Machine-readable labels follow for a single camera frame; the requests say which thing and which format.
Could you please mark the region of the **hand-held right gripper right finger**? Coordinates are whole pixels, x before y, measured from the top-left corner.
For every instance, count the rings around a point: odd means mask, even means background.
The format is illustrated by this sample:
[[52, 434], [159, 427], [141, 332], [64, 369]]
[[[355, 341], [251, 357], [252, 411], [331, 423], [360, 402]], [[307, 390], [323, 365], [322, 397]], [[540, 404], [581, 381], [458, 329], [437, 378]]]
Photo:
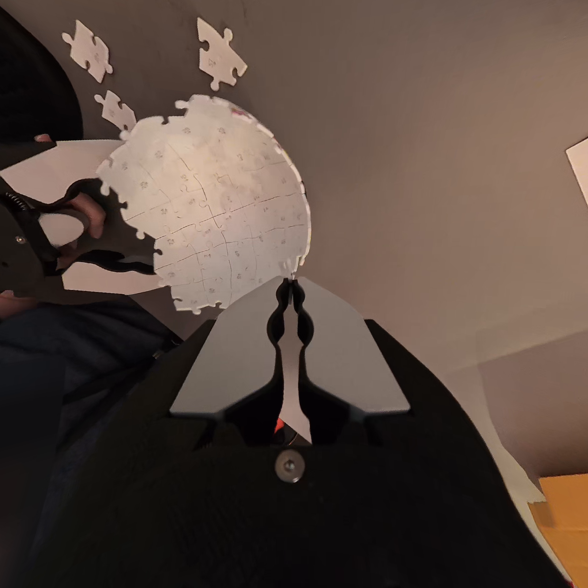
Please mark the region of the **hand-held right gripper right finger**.
[[349, 423], [410, 413], [410, 403], [366, 321], [307, 278], [292, 281], [298, 317], [298, 393], [314, 445], [333, 444]]

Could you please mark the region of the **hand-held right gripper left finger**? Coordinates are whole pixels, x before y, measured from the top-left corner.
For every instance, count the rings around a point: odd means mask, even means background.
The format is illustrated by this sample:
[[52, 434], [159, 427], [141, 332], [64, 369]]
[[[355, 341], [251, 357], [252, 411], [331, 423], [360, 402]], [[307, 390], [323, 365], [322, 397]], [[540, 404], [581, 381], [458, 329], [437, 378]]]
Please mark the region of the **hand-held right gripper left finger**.
[[283, 405], [279, 341], [289, 280], [275, 277], [215, 321], [176, 399], [173, 417], [232, 424], [248, 445], [269, 445]]

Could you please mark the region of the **orange-yellow box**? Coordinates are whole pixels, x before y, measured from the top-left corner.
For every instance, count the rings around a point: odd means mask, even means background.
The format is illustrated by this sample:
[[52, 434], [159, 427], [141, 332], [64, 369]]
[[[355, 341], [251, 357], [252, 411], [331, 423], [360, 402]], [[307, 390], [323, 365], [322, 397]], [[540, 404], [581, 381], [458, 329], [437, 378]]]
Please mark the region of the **orange-yellow box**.
[[541, 534], [571, 578], [587, 587], [587, 474], [539, 479], [544, 502], [529, 503]]

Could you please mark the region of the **white instruction leaflet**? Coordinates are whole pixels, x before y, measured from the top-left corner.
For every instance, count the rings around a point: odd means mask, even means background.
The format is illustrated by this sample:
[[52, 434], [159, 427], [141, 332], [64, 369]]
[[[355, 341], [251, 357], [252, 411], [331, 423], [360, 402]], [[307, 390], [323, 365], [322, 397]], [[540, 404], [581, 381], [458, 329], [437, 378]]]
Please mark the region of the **white instruction leaflet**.
[[585, 138], [579, 143], [569, 147], [565, 150], [565, 154], [577, 180], [578, 186], [587, 204], [587, 144], [588, 140]]

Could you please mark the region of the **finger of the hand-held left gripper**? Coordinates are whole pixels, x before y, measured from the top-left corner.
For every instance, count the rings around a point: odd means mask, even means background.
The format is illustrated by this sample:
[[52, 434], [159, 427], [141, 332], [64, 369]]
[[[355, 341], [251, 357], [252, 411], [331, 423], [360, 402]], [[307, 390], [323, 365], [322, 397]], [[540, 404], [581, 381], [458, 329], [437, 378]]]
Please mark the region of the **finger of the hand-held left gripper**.
[[79, 192], [91, 197], [86, 185], [99, 180], [99, 166], [121, 145], [118, 139], [1, 143], [1, 179], [20, 194], [56, 204], [53, 214], [62, 214]]
[[160, 288], [152, 254], [89, 251], [65, 269], [61, 278], [66, 290], [136, 295]]

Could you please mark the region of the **partly built puzzle ball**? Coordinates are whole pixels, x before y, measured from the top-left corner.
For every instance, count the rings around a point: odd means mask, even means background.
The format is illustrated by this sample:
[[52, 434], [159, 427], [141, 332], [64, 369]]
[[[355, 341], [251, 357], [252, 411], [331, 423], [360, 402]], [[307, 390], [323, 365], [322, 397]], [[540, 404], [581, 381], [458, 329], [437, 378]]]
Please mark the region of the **partly built puzzle ball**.
[[228, 100], [179, 100], [142, 119], [97, 168], [177, 311], [226, 309], [275, 277], [293, 279], [311, 245], [303, 180], [271, 131]]

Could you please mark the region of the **black wrist rest pad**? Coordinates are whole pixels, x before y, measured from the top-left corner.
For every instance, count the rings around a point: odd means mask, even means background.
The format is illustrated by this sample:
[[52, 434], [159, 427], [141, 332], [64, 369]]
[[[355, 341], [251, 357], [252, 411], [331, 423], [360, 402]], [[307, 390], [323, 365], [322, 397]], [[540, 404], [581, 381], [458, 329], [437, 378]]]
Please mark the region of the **black wrist rest pad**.
[[1, 142], [84, 138], [69, 77], [32, 33], [1, 9]]

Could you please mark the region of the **person's left hand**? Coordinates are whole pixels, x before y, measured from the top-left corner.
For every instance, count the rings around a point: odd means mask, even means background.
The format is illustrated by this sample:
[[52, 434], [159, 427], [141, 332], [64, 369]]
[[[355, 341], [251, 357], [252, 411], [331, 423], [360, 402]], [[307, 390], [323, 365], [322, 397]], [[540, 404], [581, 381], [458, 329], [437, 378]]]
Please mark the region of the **person's left hand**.
[[[98, 239], [101, 237], [106, 213], [92, 197], [79, 192], [74, 198], [66, 202], [65, 207], [82, 214], [88, 221], [86, 231], [92, 238]], [[56, 262], [56, 268], [58, 270], [67, 269], [77, 258], [77, 241], [74, 240], [61, 246], [59, 251], [60, 257]]]

